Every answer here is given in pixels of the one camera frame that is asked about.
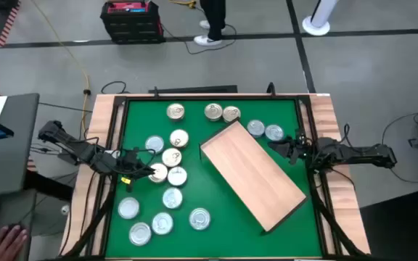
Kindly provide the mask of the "gold-lid blue salmon can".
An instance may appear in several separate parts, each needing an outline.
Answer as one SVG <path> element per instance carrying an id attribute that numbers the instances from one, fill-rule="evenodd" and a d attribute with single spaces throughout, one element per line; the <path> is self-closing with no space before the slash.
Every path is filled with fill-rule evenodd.
<path id="1" fill-rule="evenodd" d="M 185 109 L 182 104 L 172 103 L 166 109 L 166 114 L 171 120 L 182 120 L 184 118 Z"/>
<path id="2" fill-rule="evenodd" d="M 241 117 L 241 111 L 238 107 L 227 106 L 223 110 L 222 117 L 226 123 L 235 120 L 238 117 Z"/>
<path id="3" fill-rule="evenodd" d="M 154 163 L 150 166 L 154 173 L 148 178 L 154 183 L 162 183 L 167 179 L 168 168 L 163 163 Z"/>
<path id="4" fill-rule="evenodd" d="M 176 148 L 183 148 L 189 142 L 189 134 L 182 129 L 176 129 L 170 134 L 170 143 Z"/>
<path id="5" fill-rule="evenodd" d="M 162 162 L 167 167 L 175 167 L 181 163 L 182 154 L 176 148 L 166 149 L 162 153 Z"/>
<path id="6" fill-rule="evenodd" d="M 204 114 L 211 121 L 220 120 L 223 115 L 223 108 L 220 104 L 210 103 L 204 109 Z"/>

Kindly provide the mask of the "person's hand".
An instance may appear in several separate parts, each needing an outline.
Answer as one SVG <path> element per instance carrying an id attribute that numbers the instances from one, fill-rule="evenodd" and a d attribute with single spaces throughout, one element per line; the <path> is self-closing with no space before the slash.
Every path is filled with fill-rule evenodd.
<path id="1" fill-rule="evenodd" d="M 28 238 L 21 225 L 4 226 L 0 230 L 0 261 L 15 261 Z"/>

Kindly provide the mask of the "person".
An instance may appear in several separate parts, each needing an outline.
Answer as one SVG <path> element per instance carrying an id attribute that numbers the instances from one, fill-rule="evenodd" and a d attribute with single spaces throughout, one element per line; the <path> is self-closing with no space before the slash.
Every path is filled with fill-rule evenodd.
<path id="1" fill-rule="evenodd" d="M 200 46 L 219 45 L 226 27 L 226 0 L 200 0 L 200 5 L 206 17 L 200 21 L 200 27 L 208 30 L 208 33 L 195 36 L 194 42 Z"/>

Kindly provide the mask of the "black crate with red top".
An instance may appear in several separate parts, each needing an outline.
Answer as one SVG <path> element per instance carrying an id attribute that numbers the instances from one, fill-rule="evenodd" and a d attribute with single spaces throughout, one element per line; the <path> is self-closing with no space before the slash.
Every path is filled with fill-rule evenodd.
<path id="1" fill-rule="evenodd" d="M 159 6 L 152 0 L 107 0 L 100 18 L 116 44 L 165 42 Z"/>

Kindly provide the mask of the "green table mat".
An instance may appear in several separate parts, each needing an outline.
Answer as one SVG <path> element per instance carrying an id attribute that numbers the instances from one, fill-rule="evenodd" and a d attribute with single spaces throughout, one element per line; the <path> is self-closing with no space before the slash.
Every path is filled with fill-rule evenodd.
<path id="1" fill-rule="evenodd" d="M 138 257 L 318 257 L 321 254 L 316 218 L 311 201 L 304 202 L 270 233 L 265 233 L 210 161 L 200 155 L 199 145 L 224 127 L 224 121 L 206 118 L 205 101 L 185 101 L 184 118 L 171 120 L 167 101 L 130 101 L 123 132 L 122 147 L 143 148 L 149 136 L 168 138 L 172 131 L 183 129 L 189 143 L 183 150 L 182 167 L 188 178 L 181 187 L 182 205 L 171 210 L 174 226 L 169 234 L 153 235 L 144 246 L 133 245 L 128 237 L 131 226 L 151 223 L 163 212 L 162 201 L 168 182 L 154 183 L 148 178 L 135 182 L 128 193 L 119 183 L 115 198 L 135 198 L 139 214 L 133 220 L 112 214 L 105 255 L 108 258 Z M 189 224 L 190 212 L 204 208 L 210 213 L 210 225 L 197 231 Z"/>

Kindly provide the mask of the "black table frame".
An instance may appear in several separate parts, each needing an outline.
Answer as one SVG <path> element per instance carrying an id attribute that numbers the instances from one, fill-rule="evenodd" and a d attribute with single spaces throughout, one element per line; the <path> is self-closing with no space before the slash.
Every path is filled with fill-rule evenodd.
<path id="1" fill-rule="evenodd" d="M 211 94 L 162 94 L 163 98 L 209 98 L 209 99 L 235 99 L 235 98 L 268 98 L 268 94 L 235 94 L 235 93 L 211 93 Z M 341 133 L 334 111 L 332 98 L 329 94 L 278 94 L 279 98 L 307 98 L 311 107 L 306 108 L 306 103 L 301 104 L 301 111 L 308 113 L 302 116 L 301 122 L 306 125 L 307 136 L 311 137 L 315 131 L 319 137 L 340 138 Z M 88 138 L 97 137 L 99 144 L 104 146 L 112 143 L 113 148 L 118 147 L 119 128 L 123 122 L 124 106 L 121 102 L 126 98 L 151 98 L 151 94 L 99 94 L 94 102 L 93 112 L 89 122 Z M 335 172 L 326 176 L 328 189 L 320 193 L 320 197 L 329 194 L 329 206 L 332 208 L 337 223 L 349 237 L 349 239 L 361 251 L 367 254 L 369 248 L 366 231 L 361 218 L 355 189 L 346 178 L 351 176 L 349 167 L 338 167 Z M 61 253 L 65 254 L 73 248 L 75 242 L 81 237 L 83 229 L 81 224 L 89 225 L 96 209 L 96 200 L 102 204 L 106 196 L 102 189 L 110 187 L 107 181 L 93 174 L 86 165 L 81 165 L 75 182 L 71 214 L 68 219 L 71 224 L 65 226 L 62 238 Z"/>

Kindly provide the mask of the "white pole with round base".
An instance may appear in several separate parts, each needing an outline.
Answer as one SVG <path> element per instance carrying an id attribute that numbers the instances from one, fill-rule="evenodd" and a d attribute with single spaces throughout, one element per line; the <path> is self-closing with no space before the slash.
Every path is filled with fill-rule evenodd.
<path id="1" fill-rule="evenodd" d="M 324 36 L 330 31 L 329 18 L 339 0 L 318 0 L 312 15 L 302 21 L 303 29 L 313 36 Z"/>

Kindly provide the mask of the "black floor mat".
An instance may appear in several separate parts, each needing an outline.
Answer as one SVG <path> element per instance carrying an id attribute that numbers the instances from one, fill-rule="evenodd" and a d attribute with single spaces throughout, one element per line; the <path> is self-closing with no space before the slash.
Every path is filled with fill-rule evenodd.
<path id="1" fill-rule="evenodd" d="M 360 209 L 373 256 L 418 261 L 418 192 Z"/>

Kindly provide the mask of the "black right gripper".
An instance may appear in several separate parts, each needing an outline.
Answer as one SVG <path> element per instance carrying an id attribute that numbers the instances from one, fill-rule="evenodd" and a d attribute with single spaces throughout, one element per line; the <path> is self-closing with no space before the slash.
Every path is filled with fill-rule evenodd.
<path id="1" fill-rule="evenodd" d="M 294 165 L 298 159 L 306 160 L 313 153 L 313 144 L 305 135 L 301 134 L 297 138 L 289 141 L 271 141 L 268 146 L 282 157 L 290 156 L 290 164 Z"/>

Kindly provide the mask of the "long black bar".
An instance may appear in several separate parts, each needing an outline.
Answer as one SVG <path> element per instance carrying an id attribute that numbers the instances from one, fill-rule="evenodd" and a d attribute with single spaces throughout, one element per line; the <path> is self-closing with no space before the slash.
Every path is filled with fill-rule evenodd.
<path id="1" fill-rule="evenodd" d="M 215 94 L 215 93 L 237 93 L 237 85 L 226 86 L 203 86 L 188 88 L 158 88 L 159 94 Z M 154 93 L 154 89 L 148 90 L 149 94 Z"/>

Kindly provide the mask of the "white-lid seafood can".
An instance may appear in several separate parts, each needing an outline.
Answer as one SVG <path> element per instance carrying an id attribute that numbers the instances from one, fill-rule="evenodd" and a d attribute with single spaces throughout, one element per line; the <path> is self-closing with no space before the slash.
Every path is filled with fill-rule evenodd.
<path id="1" fill-rule="evenodd" d="M 187 181 L 187 172 L 184 168 L 176 166 L 168 171 L 168 182 L 172 186 L 182 186 Z"/>

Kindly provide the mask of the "silver-lid teal seafood can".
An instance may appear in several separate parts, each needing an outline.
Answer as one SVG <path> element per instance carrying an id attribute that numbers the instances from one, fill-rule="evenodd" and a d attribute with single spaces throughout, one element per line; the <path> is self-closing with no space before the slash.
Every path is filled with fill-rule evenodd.
<path id="1" fill-rule="evenodd" d="M 270 141 L 281 141 L 284 138 L 284 131 L 279 125 L 267 125 L 265 135 Z"/>

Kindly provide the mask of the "wooden board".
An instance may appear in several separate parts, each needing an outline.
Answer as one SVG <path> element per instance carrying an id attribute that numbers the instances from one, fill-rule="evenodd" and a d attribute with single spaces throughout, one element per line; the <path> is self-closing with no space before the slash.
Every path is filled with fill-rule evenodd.
<path id="1" fill-rule="evenodd" d="M 276 229 L 306 200 L 301 189 L 238 120 L 203 141 L 200 150 L 265 233 Z"/>

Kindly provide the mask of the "grey desk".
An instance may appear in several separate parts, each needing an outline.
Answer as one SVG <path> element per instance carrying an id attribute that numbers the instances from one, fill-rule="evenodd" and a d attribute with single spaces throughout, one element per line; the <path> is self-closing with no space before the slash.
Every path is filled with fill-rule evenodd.
<path id="1" fill-rule="evenodd" d="M 38 110 L 38 94 L 9 96 L 0 123 L 14 132 L 0 140 L 0 228 L 19 223 L 30 230 L 36 191 L 24 189 L 30 144 Z"/>

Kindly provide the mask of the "silver-lid blue-white seafood can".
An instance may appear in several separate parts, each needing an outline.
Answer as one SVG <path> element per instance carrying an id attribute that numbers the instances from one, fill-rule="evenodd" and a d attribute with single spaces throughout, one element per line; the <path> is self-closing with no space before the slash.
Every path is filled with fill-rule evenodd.
<path id="1" fill-rule="evenodd" d="M 251 120 L 247 124 L 247 130 L 254 138 L 259 138 L 265 133 L 265 125 L 260 120 Z"/>

